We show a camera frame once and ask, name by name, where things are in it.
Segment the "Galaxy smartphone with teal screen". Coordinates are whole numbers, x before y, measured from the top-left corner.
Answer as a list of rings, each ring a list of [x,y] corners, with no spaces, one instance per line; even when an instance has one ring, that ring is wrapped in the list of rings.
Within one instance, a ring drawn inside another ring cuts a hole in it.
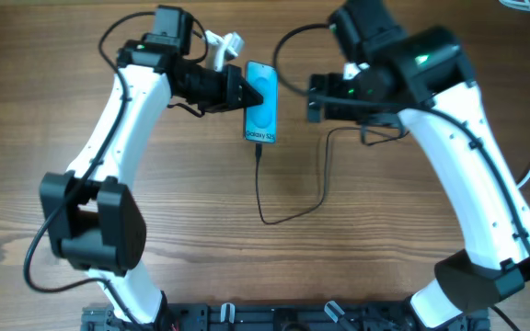
[[[276,143],[278,115],[278,75],[267,64],[247,63],[246,80],[262,96],[257,106],[245,109],[244,138],[254,143]]]

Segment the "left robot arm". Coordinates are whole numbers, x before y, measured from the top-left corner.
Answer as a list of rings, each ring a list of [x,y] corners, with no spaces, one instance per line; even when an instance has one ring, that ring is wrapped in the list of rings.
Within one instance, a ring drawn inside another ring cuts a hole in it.
[[[168,108],[202,117],[263,101],[234,65],[244,46],[239,34],[217,35],[174,6],[159,6],[153,17],[151,31],[126,41],[109,62],[112,91],[85,147],[40,183],[39,237],[101,287],[111,302],[107,323],[121,330],[179,326],[142,261],[147,230],[132,195],[157,120]]]

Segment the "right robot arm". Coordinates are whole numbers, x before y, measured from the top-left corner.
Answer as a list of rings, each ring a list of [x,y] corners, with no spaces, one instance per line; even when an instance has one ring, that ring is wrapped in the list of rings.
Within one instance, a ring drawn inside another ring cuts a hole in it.
[[[416,325],[437,329],[490,308],[530,280],[530,208],[485,117],[458,38],[435,26],[409,35],[380,1],[348,1],[328,18],[356,75],[309,89],[310,114],[408,131],[427,155],[465,245],[438,262],[409,301]]]

